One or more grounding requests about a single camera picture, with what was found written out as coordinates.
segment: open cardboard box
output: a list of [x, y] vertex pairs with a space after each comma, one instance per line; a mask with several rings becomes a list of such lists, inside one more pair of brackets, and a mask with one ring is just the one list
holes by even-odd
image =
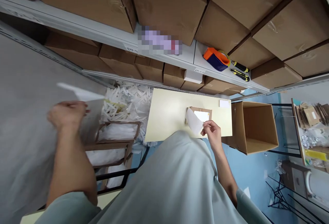
[[245, 154], [268, 151], [279, 146], [271, 104], [232, 103], [232, 136], [223, 143]]

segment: person's right hand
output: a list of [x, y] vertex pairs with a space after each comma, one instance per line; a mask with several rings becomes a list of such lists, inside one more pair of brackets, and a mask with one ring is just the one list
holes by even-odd
[[222, 135], [220, 127], [212, 120], [203, 123], [201, 135], [207, 134], [212, 150], [222, 149]]
[[57, 130], [63, 128], [78, 130], [83, 117], [90, 112], [86, 110], [87, 106], [82, 101], [60, 102], [49, 111], [47, 119]]

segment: paper sheet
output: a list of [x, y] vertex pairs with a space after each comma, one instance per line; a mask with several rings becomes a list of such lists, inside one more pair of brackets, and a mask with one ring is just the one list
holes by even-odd
[[73, 91], [80, 101], [87, 102], [87, 101], [94, 101], [98, 99], [105, 99], [104, 95], [96, 94], [88, 90], [84, 90], [66, 83], [57, 83], [57, 86], [63, 89]]
[[185, 118], [192, 132], [196, 135], [199, 134], [201, 132], [201, 128], [203, 127], [203, 122], [198, 119], [190, 108], [187, 109]]

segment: white sticker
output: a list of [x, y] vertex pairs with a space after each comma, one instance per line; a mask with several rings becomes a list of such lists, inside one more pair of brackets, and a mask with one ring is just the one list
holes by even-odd
[[14, 15], [16, 17], [31, 21], [31, 22], [35, 22], [35, 23], [39, 23], [44, 25], [43, 22], [41, 22], [38, 18], [36, 18], [34, 15], [27, 13], [25, 11], [22, 11], [20, 9], [11, 7], [11, 6], [7, 6], [5, 4], [1, 4], [1, 7], [3, 7], [6, 11], [8, 11], [11, 15]]
[[127, 51], [130, 51], [130, 52], [133, 52], [133, 53], [138, 54], [138, 49], [136, 47], [128, 46], [126, 44], [123, 44], [123, 45], [124, 45], [124, 47], [126, 48]]
[[230, 108], [230, 102], [225, 100], [219, 100], [219, 107]]
[[202, 74], [206, 72], [205, 70], [201, 70], [201, 69], [199, 69], [199, 68], [195, 68], [194, 71], [195, 71], [195, 72], [202, 73]]

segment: table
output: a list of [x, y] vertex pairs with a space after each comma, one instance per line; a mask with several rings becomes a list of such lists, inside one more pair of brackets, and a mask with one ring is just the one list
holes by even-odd
[[[219, 107], [220, 100], [227, 107]], [[207, 138], [195, 135], [185, 124], [188, 107], [212, 110], [212, 120], [221, 128], [222, 137], [232, 136], [231, 101], [205, 95], [189, 94], [164, 89], [154, 89], [148, 117], [145, 142], [163, 141], [178, 130], [184, 130], [194, 138]]]

